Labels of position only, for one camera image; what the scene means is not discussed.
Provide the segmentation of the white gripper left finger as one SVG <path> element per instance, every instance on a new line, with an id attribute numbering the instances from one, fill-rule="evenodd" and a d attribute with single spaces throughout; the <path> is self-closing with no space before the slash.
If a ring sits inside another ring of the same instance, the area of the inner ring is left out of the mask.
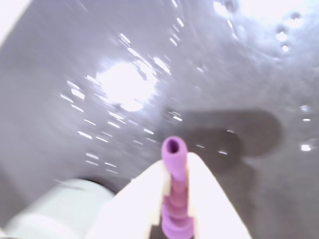
<path id="1" fill-rule="evenodd" d="M 165 194 L 166 167 L 159 160 L 102 207 L 86 238 L 148 239 L 160 223 Z"/>

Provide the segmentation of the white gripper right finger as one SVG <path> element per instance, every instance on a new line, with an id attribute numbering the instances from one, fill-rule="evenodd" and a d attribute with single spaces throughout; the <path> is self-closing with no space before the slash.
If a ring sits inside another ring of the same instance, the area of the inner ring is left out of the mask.
<path id="1" fill-rule="evenodd" d="M 188 214 L 196 239 L 248 239 L 249 231 L 215 176 L 195 153 L 187 155 Z"/>

